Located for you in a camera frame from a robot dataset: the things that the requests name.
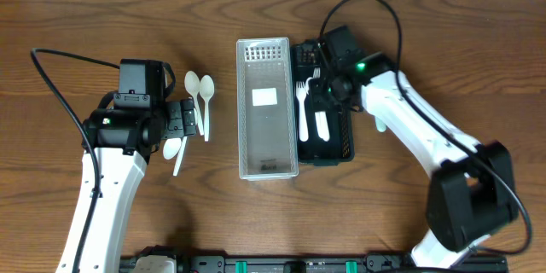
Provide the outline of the white plastic fork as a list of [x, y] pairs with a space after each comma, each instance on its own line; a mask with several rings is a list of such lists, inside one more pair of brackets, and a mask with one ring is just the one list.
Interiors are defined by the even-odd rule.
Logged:
[[318, 136], [328, 142], [330, 139], [327, 116], [324, 111], [315, 112]]
[[305, 114], [305, 99], [307, 97], [307, 92], [303, 81], [298, 81], [296, 83], [295, 95], [299, 104], [299, 140], [301, 142], [307, 142], [309, 140], [308, 124]]

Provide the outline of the white plastic spoon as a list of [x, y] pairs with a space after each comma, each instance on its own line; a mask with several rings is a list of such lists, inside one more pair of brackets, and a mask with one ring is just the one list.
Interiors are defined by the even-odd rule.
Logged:
[[187, 146], [187, 141], [188, 141], [188, 138], [183, 137], [175, 142], [175, 145], [176, 145], [175, 149], [177, 150], [177, 154], [176, 154], [175, 166], [173, 169], [174, 177], [176, 177], [178, 173], [180, 172], [180, 169], [183, 163], [184, 152]]
[[204, 128], [204, 140], [209, 141], [210, 138], [210, 111], [209, 102], [215, 93], [215, 85], [210, 75], [205, 75], [200, 81], [200, 95], [204, 101], [204, 116], [203, 116], [203, 128]]
[[198, 94], [200, 92], [200, 79], [193, 71], [187, 71], [184, 77], [185, 90], [191, 95], [195, 105], [195, 119], [201, 136], [204, 135], [203, 122], [200, 114], [200, 106], [198, 102]]
[[[309, 95], [310, 92], [310, 85], [309, 85], [309, 82], [313, 79], [313, 77], [309, 77], [306, 81], [305, 81], [305, 90], [306, 90], [306, 94]], [[324, 141], [328, 141], [329, 140], [329, 137], [327, 136], [327, 133], [326, 133], [326, 124], [325, 124], [325, 119], [324, 119], [324, 116], [323, 116], [324, 112], [323, 111], [319, 111], [319, 112], [315, 112], [315, 118], [316, 118], [316, 125], [317, 125], [317, 134], [318, 136]]]
[[181, 138], [171, 138], [167, 139], [165, 141], [164, 147], [163, 147], [163, 157], [166, 160], [171, 160], [174, 157], [176, 157], [182, 147], [182, 139]]

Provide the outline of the light teal plastic fork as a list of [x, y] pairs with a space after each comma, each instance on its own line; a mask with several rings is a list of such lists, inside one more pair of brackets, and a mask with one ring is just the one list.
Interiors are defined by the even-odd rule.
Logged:
[[385, 132], [386, 131], [386, 124], [378, 117], [375, 117], [375, 126], [378, 132]]

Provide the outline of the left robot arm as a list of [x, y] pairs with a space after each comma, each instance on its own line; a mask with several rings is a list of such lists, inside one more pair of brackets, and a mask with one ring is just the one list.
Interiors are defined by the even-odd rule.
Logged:
[[176, 78], [162, 61], [124, 59], [119, 88], [107, 93], [83, 123], [82, 182], [60, 272], [115, 272], [132, 202], [150, 156], [182, 162], [197, 132], [192, 99], [168, 101]]

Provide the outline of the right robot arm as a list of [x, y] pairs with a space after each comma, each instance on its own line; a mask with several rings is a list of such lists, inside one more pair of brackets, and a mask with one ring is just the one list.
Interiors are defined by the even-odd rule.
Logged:
[[519, 216], [513, 164], [501, 143], [484, 145], [456, 128], [415, 91], [397, 62], [366, 53], [348, 27], [322, 34], [314, 45], [328, 101], [374, 116], [430, 178], [428, 231], [410, 253], [416, 267], [453, 269]]

